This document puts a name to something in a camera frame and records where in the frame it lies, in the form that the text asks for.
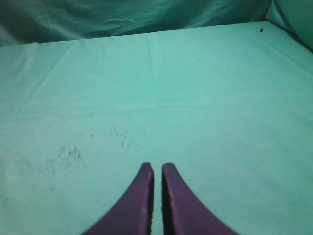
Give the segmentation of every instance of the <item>teal cloth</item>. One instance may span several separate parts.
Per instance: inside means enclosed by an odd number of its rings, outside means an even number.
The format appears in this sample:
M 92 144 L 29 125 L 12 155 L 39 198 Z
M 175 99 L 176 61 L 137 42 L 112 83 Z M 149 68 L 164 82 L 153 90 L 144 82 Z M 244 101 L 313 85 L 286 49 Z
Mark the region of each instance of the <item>teal cloth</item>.
M 143 162 L 162 234 L 173 162 L 239 234 L 312 235 L 312 64 L 269 22 L 0 48 L 0 234 L 80 234 Z
M 0 46 L 264 20 L 270 0 L 3 0 Z
M 295 32 L 308 46 L 313 48 L 313 1 L 273 0 L 266 19 Z

